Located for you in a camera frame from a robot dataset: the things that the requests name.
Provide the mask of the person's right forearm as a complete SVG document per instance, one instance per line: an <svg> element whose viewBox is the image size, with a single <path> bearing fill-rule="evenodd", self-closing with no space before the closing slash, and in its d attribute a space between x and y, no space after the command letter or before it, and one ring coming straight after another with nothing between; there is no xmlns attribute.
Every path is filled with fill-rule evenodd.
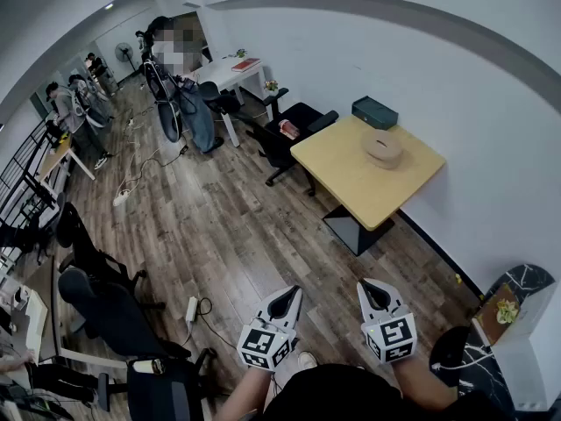
<svg viewBox="0 0 561 421"><path fill-rule="evenodd" d="M429 366L411 355L391 363L402 395L429 411L442 411L458 400L457 392L433 375Z"/></svg>

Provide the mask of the black standing fan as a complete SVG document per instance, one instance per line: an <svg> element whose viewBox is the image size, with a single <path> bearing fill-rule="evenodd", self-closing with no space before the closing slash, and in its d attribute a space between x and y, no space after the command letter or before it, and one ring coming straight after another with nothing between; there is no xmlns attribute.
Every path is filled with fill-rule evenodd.
<svg viewBox="0 0 561 421"><path fill-rule="evenodd" d="M115 46L115 50L114 50L116 59L120 62L123 63L128 63L131 66L132 72L135 73L137 71L137 68L132 60L133 57L133 50L132 47L126 43L126 42L121 42L118 43Z"/></svg>

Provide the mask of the white desk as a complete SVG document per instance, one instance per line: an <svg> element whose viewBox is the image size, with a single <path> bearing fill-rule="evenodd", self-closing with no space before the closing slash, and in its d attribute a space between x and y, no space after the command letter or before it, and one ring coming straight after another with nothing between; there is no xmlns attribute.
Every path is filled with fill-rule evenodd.
<svg viewBox="0 0 561 421"><path fill-rule="evenodd" d="M198 84L198 89L205 103L212 111L219 114L224 121L231 143L235 147L239 147L240 142L232 123L231 115L228 109L224 109L219 105L217 99L232 97L239 106L239 108L234 111L239 111L245 104L240 86L245 80L252 77L257 77L258 79L261 99L266 97L266 92L263 89L266 80L264 65L261 62L258 66L243 73L232 72L231 68L242 60L243 59L236 57L222 58L198 68L191 74L191 77Z"/></svg>

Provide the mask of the dark green metal box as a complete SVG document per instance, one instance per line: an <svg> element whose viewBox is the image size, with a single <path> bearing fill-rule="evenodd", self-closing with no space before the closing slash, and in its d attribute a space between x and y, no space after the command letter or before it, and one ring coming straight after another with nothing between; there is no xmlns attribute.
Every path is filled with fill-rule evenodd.
<svg viewBox="0 0 561 421"><path fill-rule="evenodd" d="M397 124L399 114L384 104L364 96L352 103L352 115L371 127L386 131Z"/></svg>

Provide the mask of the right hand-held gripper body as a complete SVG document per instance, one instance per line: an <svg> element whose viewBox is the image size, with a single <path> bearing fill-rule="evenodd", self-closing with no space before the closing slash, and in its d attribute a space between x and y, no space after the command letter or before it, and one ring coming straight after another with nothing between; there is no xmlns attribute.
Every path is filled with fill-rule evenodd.
<svg viewBox="0 0 561 421"><path fill-rule="evenodd" d="M387 321L362 324L366 343L380 364L387 364L411 356L416 349L414 315L408 313Z"/></svg>

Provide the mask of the black office chair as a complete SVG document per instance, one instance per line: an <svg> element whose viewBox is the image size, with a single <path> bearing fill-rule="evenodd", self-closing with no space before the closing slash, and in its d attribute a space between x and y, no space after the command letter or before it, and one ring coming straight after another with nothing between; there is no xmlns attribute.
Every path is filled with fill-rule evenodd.
<svg viewBox="0 0 561 421"><path fill-rule="evenodd" d="M97 397L102 410L110 411L110 396L127 395L131 421L204 421L202 399L209 394L201 374L207 359L215 359L212 348L202 350L194 362L189 359L165 357L163 375L137 373L131 360L126 363L125 384L110 384L109 375L97 378Z"/></svg>
<svg viewBox="0 0 561 421"><path fill-rule="evenodd" d="M338 119L336 111L322 114L305 103L297 103L285 111L279 111L278 100L288 93L287 88L279 89L276 96L268 96L263 104L272 108L273 120L266 125L260 125L254 117L248 115L232 97L217 99L224 109L228 109L231 117L242 121L247 127L246 134L260 145L259 155L267 159L274 168L274 173L266 179L266 186L272 187L274 180L292 168L297 160L290 153L290 148L307 139L322 129L334 124ZM291 140L280 133L279 122L287 119L297 126L300 136Z"/></svg>
<svg viewBox="0 0 561 421"><path fill-rule="evenodd" d="M114 353L145 359L191 356L189 350L160 338L150 325L145 311L164 310L164 303L141 303L123 285L91 280L79 268L64 271L58 289Z"/></svg>
<svg viewBox="0 0 561 421"><path fill-rule="evenodd" d="M59 272L62 274L70 267L79 268L94 280L116 282L134 292L138 281L147 277L147 272L139 270L131 278L125 264L95 247L77 209L65 200L64 194L59 194L58 204L61 211L57 218L55 236L60 246L72 249L62 260Z"/></svg>

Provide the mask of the black marble table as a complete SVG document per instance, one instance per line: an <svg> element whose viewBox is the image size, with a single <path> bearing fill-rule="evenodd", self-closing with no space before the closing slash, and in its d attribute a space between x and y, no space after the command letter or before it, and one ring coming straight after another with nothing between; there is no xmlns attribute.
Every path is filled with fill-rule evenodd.
<svg viewBox="0 0 561 421"><path fill-rule="evenodd" d="M522 264L503 273L481 297L481 304L484 304L503 283L511 288L518 302L522 303L527 296L545 289L554 282L555 279L546 270L533 264ZM490 353L490 347L484 345L479 334L471 327L465 342L461 364L470 364ZM521 412L515 411L507 385L495 358L488 357L475 365L460 369L458 379L458 394L460 396L479 390L509 418L517 419L517 416L521 415Z"/></svg>

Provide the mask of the brown wooden tray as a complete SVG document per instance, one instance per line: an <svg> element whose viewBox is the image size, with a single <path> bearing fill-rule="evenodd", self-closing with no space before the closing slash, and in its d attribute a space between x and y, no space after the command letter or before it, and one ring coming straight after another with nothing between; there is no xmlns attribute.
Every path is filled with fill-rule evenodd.
<svg viewBox="0 0 561 421"><path fill-rule="evenodd" d="M483 304L481 309L472 319L472 326L479 334L481 341L485 346L495 345L510 326L500 325L496 321L496 304L502 298L506 298L511 301L516 300L518 302L518 299L511 287L507 283L503 283Z"/></svg>

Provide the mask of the round wooden lid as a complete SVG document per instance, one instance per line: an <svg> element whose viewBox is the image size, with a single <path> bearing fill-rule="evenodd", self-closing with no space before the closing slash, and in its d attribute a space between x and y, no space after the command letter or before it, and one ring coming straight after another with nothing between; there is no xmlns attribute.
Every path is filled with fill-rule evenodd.
<svg viewBox="0 0 561 421"><path fill-rule="evenodd" d="M400 141L388 131L373 129L362 136L361 146L379 161L394 161L401 157Z"/></svg>

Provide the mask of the white paper cup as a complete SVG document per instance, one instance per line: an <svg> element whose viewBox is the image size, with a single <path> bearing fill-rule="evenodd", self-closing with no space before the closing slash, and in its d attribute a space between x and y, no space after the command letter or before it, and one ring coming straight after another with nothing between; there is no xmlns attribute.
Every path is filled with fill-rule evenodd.
<svg viewBox="0 0 561 421"><path fill-rule="evenodd" d="M166 372L165 362L160 359L135 360L132 369L141 374L163 375Z"/></svg>

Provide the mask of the person's left forearm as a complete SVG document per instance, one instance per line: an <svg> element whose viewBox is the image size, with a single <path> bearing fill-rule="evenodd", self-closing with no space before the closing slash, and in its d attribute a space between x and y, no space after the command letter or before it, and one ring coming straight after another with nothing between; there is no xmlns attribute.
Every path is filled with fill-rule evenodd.
<svg viewBox="0 0 561 421"><path fill-rule="evenodd" d="M217 410L213 421L241 421L264 410L273 372L249 367L241 381Z"/></svg>

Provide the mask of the green succulent plant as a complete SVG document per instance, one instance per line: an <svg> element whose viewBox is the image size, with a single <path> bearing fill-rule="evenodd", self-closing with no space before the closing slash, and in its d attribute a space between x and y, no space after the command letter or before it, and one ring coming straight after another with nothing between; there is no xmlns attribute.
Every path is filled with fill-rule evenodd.
<svg viewBox="0 0 561 421"><path fill-rule="evenodd" d="M519 303L506 298L500 299L496 304L496 321L500 325L511 325L519 313Z"/></svg>

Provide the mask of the person's black clothing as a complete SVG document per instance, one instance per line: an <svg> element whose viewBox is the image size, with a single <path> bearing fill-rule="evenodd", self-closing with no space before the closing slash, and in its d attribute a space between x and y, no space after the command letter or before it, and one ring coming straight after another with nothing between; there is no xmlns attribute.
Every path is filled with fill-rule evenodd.
<svg viewBox="0 0 561 421"><path fill-rule="evenodd" d="M342 364L294 374L259 421L511 421L475 391L444 409L407 399L382 377Z"/></svg>

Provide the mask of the black round stool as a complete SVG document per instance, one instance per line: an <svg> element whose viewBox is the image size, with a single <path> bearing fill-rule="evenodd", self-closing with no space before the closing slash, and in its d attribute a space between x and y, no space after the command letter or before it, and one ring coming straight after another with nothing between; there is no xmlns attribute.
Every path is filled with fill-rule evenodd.
<svg viewBox="0 0 561 421"><path fill-rule="evenodd" d="M462 363L465 342L469 328L456 326L441 335L430 352L430 371L448 387L454 388L459 384L459 369L454 369Z"/></svg>

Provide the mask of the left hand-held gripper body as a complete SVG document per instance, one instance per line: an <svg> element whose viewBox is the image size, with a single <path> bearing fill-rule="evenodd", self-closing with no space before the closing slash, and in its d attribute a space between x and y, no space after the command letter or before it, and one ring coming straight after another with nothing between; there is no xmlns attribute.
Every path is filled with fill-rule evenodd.
<svg viewBox="0 0 561 421"><path fill-rule="evenodd" d="M295 350L298 317L269 318L259 313L244 325L237 351L249 367L266 371L276 368Z"/></svg>

